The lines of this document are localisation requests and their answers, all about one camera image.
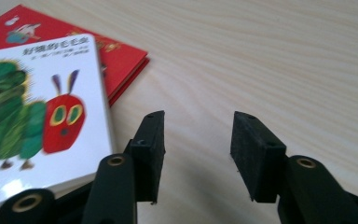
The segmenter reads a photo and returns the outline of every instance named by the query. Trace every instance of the light wood surface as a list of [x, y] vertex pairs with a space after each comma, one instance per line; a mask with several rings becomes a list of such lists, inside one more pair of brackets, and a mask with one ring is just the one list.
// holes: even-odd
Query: light wood surface
[[236, 110], [358, 195], [358, 1], [0, 0], [0, 15], [19, 3], [149, 51], [111, 108], [120, 150], [166, 112], [158, 204], [139, 203], [139, 223], [280, 223], [230, 158]]

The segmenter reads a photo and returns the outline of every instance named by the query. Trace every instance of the caterpillar illustration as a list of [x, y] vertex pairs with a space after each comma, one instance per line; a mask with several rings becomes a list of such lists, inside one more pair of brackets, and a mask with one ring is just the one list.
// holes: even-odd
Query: caterpillar illustration
[[22, 170], [31, 169], [30, 159], [40, 150], [49, 154], [72, 146], [86, 117], [82, 101], [71, 94], [78, 73], [69, 76], [68, 93], [62, 94], [60, 77], [54, 75], [58, 96], [27, 102], [27, 73], [14, 62], [0, 62], [1, 169], [11, 167], [15, 156], [24, 160]]

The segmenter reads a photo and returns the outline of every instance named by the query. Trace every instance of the stacked books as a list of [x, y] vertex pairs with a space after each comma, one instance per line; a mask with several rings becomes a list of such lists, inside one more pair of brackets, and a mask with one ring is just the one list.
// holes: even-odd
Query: stacked books
[[24, 6], [0, 17], [0, 204], [92, 180], [117, 152], [109, 106], [146, 55]]
[[96, 39], [104, 88], [112, 105], [147, 65], [146, 51], [22, 5], [0, 16], [0, 49], [79, 34], [91, 34]]

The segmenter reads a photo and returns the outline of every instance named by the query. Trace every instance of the white book cover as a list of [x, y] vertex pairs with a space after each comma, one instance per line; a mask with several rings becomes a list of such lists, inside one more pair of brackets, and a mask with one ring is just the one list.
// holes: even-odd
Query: white book cover
[[116, 153], [92, 35], [0, 49], [0, 204], [92, 180]]

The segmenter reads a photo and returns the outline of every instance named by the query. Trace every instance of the red cover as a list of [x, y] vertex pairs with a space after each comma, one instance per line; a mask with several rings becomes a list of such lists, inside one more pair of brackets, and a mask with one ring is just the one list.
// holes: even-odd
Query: red cover
[[0, 16], [0, 49], [84, 33], [94, 35], [97, 40], [106, 94], [112, 105], [147, 64], [146, 51], [22, 5]]

